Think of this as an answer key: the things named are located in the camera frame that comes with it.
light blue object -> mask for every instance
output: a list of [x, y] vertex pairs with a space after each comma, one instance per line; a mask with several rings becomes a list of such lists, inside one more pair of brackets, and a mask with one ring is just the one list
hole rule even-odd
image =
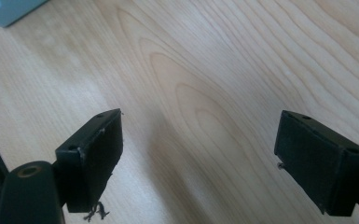
[[0, 26], [6, 27], [48, 0], [0, 0]]

frayed wire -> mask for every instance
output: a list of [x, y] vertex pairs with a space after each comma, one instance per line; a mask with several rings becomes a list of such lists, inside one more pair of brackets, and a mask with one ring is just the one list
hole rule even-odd
[[83, 219], [90, 222], [91, 218], [95, 215], [95, 213], [99, 213], [101, 215], [101, 219], [104, 219], [104, 217], [106, 217], [110, 212], [105, 212], [103, 203], [98, 202], [91, 208], [89, 215], [86, 217], [83, 217]]

light wood surface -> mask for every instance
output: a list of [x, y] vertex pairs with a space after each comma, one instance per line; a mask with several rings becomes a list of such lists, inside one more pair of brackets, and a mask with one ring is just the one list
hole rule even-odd
[[10, 170], [114, 108], [124, 153], [92, 223], [359, 221], [320, 214], [273, 154], [283, 109], [359, 144], [359, 1], [51, 0], [0, 28]]

black plastic block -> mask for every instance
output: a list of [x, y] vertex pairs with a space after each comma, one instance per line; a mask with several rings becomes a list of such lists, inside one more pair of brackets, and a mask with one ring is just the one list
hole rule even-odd
[[69, 212], [89, 212], [97, 204], [122, 152], [120, 109], [93, 117], [57, 148], [53, 166]]
[[283, 111], [275, 154], [322, 213], [349, 217], [359, 196], [359, 146], [315, 119]]

wood grain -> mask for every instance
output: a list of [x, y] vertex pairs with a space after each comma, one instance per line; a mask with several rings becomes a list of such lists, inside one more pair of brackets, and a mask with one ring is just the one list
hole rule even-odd
[[93, 223], [359, 221], [320, 214], [273, 155], [283, 109], [359, 144], [359, 1], [51, 0], [0, 28], [9, 169], [55, 161], [118, 107], [124, 154]]

